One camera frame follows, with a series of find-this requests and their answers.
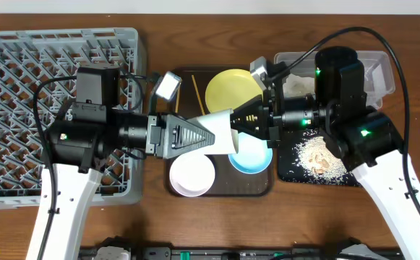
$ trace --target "wooden table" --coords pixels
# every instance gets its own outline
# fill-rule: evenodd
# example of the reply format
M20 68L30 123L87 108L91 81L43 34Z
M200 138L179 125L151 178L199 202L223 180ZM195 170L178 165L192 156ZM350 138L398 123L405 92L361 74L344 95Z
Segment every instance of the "wooden table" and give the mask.
M259 56L305 51L350 25L374 28L398 54L411 97L410 154L420 177L420 16L0 14L0 30L134 27L147 46L149 70L162 73L183 65L249 64ZM362 33L340 36L331 44L383 49ZM384 98L383 111L402 132L403 98L395 81L396 92ZM163 161L147 159L139 204L91 208L82 244L122 235L175 246L286 247L352 236L370 246L396 246L361 188L276 181L268 195L257 199L180 199L165 190L164 170ZM0 259L25 257L37 210L0 210Z

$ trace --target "plastic crate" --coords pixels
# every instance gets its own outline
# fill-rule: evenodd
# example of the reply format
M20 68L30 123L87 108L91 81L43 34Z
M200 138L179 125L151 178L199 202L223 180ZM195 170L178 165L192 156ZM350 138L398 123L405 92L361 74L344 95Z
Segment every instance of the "plastic crate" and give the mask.
M39 205L41 145L33 118L33 91L53 77L74 75L80 64L111 63L145 74L146 53L133 28L0 32L0 209ZM132 80L121 80L120 109L140 96ZM40 94L43 128L67 98L75 81L55 82ZM142 112L142 106L136 110ZM66 120L71 120L71 110ZM133 204L142 197L143 161L121 151L108 158L93 205Z
M309 54L301 63L292 68L291 73L300 77L315 77L314 57L316 51ZM277 53L274 63L285 61L292 64L304 52ZM367 93L366 105L379 109L382 98L395 92L395 80L391 69L390 58L384 51L357 51L358 59L364 65L364 91Z

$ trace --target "light blue plate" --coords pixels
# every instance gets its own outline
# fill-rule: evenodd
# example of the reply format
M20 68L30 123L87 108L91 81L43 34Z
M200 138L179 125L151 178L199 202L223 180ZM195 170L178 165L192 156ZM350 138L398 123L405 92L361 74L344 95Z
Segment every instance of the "light blue plate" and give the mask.
M242 173L255 174L267 168L273 159L273 150L267 142L249 134L239 133L239 153L229 155L229 161Z

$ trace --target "white wall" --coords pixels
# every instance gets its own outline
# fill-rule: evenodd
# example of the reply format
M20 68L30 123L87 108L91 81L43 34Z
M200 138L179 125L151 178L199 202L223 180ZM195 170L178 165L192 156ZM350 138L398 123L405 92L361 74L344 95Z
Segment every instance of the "white wall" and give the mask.
M0 0L0 13L420 14L420 0Z

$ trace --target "dish rack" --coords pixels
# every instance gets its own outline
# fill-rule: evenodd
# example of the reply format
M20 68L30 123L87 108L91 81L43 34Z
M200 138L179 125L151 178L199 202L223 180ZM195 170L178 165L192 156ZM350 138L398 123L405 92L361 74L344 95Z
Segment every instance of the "dish rack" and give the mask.
M81 64L118 64L145 75L146 61L133 28L0 32L0 209L39 205L42 148L32 111L37 86L47 79L75 75ZM140 96L138 87L145 85L121 80L119 109L132 108ZM54 121L61 104L74 96L73 80L54 82L42 90L38 108L44 129ZM142 112L142 106L135 112ZM65 119L72 119L71 109ZM143 161L120 150L112 153L93 205L138 202L142 168Z

